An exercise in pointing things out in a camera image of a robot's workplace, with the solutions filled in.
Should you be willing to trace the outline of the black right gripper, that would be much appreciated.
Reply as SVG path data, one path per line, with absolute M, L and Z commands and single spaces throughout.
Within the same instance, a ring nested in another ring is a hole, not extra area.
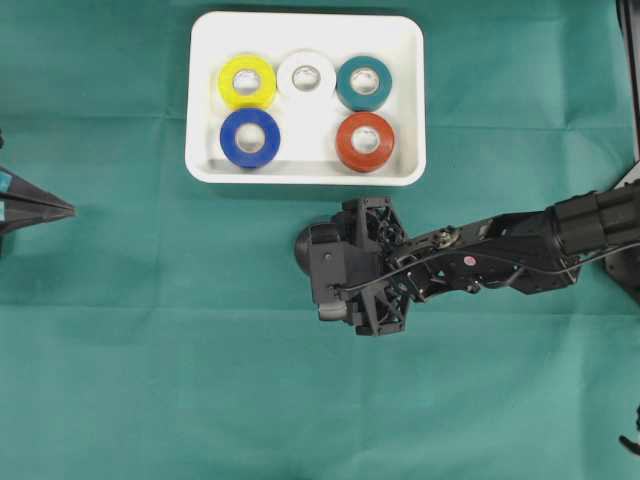
M 404 331 L 410 304 L 435 296 L 434 270 L 425 263 L 433 236 L 409 237 L 391 200 L 381 197 L 343 202 L 339 237 L 346 243 L 345 322 L 361 336 Z

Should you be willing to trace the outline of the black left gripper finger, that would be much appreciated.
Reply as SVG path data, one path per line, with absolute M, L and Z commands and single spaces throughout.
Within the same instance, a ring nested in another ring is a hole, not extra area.
M 1 168 L 1 197 L 69 210 L 70 204 L 17 174 Z
M 74 217 L 75 209 L 31 202 L 1 203 L 1 246 L 12 232 Z

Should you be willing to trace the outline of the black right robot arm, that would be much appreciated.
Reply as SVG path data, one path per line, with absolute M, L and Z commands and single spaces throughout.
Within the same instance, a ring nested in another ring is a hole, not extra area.
M 345 223 L 342 239 L 366 233 L 379 246 L 374 272 L 339 288 L 344 322 L 359 335 L 404 330 L 411 303 L 462 291 L 512 288 L 533 295 L 566 288 L 582 266 L 603 261 L 608 275 L 639 297 L 639 183 L 589 192 L 544 210 L 502 214 L 409 238 L 392 208 Z

